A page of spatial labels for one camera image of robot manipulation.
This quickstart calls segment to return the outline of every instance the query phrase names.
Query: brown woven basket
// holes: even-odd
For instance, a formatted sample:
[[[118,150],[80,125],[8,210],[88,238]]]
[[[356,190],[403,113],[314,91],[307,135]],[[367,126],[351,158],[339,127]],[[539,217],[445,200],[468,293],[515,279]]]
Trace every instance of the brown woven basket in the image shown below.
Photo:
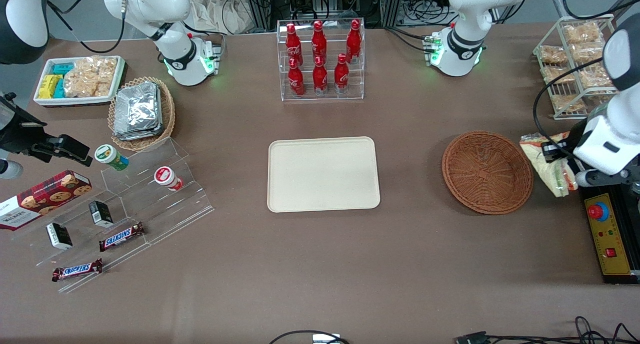
[[[513,212],[533,189],[524,153],[491,132],[468,132],[451,141],[442,157],[442,175],[457,200],[483,214]]]
[[[163,81],[144,76],[142,78],[136,78],[131,80],[123,85],[123,87],[132,87],[133,85],[141,84],[145,81],[153,82],[160,87],[160,102],[162,104],[162,122],[164,123],[164,132],[161,135],[155,135],[154,137],[147,137],[141,139],[134,139],[133,141],[121,141],[115,136],[112,136],[113,142],[120,148],[131,151],[141,151],[149,146],[153,146],[154,144],[166,139],[171,135],[171,132],[174,130],[174,125],[176,124],[176,108],[174,106],[174,99],[171,97],[171,93],[167,88],[167,85],[163,83]],[[109,117],[107,119],[109,123],[110,130],[114,130],[114,121],[115,121],[115,105],[116,98],[113,97],[111,99],[111,104],[109,105]]]

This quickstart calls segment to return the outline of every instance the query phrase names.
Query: red bottle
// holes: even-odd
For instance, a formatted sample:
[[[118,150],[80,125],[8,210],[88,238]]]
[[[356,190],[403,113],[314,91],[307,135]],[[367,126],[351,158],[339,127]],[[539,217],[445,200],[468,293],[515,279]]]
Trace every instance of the red bottle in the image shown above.
[[[289,58],[295,58],[298,66],[302,67],[302,44],[296,34],[296,26],[293,23],[286,24],[286,54]]]
[[[360,62],[362,35],[360,33],[360,21],[351,21],[351,30],[347,35],[347,62],[358,64]]]
[[[347,86],[349,84],[349,66],[347,66],[347,55],[340,53],[338,55],[338,65],[335,66],[334,84],[335,92],[338,94],[347,93]]]
[[[305,95],[305,81],[302,78],[302,71],[298,68],[298,60],[288,59],[288,83],[291,86],[293,98],[302,98]]]
[[[327,69],[325,69],[325,60],[322,57],[317,56],[314,59],[315,67],[313,68],[313,90],[315,95],[323,97],[329,92],[329,86],[327,85]]]
[[[313,36],[311,37],[311,48],[313,50],[313,57],[322,57],[325,63],[327,63],[327,37],[324,36],[322,31],[322,21],[314,21],[313,23]]]

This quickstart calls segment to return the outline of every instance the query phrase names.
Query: white cloth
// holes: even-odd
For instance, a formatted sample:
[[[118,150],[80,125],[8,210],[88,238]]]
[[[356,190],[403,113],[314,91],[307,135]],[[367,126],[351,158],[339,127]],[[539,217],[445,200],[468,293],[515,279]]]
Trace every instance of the white cloth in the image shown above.
[[[190,0],[190,2],[195,29],[238,34],[254,27],[254,21],[249,14],[249,0]]]

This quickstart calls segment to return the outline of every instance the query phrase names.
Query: snickers bar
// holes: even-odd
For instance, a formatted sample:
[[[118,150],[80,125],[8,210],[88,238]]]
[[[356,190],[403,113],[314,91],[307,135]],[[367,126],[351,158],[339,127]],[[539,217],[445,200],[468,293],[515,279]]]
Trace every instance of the snickers bar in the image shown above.
[[[66,278],[77,277],[77,276],[85,276],[87,274],[98,272],[103,272],[103,259],[99,258],[93,263],[87,263],[82,265],[76,265],[75,267],[69,268],[55,268],[53,270],[52,281],[64,280]]]
[[[104,252],[108,248],[115,246],[116,244],[119,244],[128,238],[133,237],[134,235],[142,234],[144,232],[145,232],[145,229],[142,227],[142,223],[137,223],[134,226],[130,228],[126,228],[122,232],[119,232],[118,234],[112,237],[109,237],[105,240],[101,240],[100,242],[98,242],[100,246],[100,252]]]

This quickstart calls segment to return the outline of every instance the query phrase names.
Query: table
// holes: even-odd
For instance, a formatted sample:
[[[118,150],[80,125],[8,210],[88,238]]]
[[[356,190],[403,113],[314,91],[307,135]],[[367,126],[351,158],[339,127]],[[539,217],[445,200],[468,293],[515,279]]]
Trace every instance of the table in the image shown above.
[[[68,295],[32,266],[28,248],[0,233],[0,338],[264,344],[313,329],[354,344],[435,344],[480,330],[573,335],[576,315],[609,334],[619,321],[638,333],[638,287],[601,284],[578,194],[556,199],[536,175],[521,209],[488,216],[458,203],[442,178],[441,155],[461,133],[517,141],[535,132],[531,105],[542,77],[530,55],[550,26],[494,26],[480,64],[462,78],[426,68],[418,51],[368,30],[365,100],[344,103],[281,103],[274,34],[230,36],[220,74],[195,87],[171,80],[151,41],[123,41],[114,53],[130,65],[127,79],[150,75],[169,86],[173,137],[215,211]],[[55,40],[45,55],[86,54]],[[106,107],[29,110],[52,134],[92,148],[109,142]],[[545,98],[541,114],[549,113]],[[570,126],[542,122],[550,132]],[[375,141],[379,207],[267,209],[271,142],[360,135]],[[0,200],[65,168],[93,180],[105,168],[19,160],[25,174],[0,183]]]

